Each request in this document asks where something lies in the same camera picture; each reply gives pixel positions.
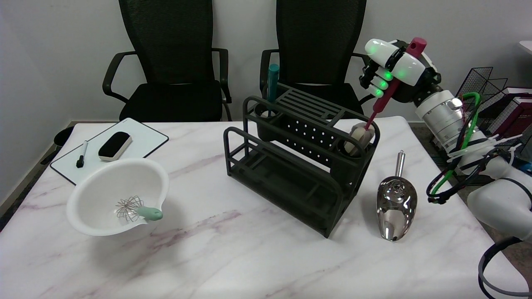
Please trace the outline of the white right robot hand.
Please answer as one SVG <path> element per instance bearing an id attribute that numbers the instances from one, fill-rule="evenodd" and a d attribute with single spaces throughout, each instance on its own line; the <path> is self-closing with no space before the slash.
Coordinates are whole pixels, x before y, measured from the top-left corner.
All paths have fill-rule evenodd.
<path id="1" fill-rule="evenodd" d="M 441 74 L 424 53 L 426 46 L 427 41 L 420 37 L 411 42 L 369 40 L 361 87 L 377 99 L 390 95 L 401 103 L 419 102 L 440 91 Z"/>

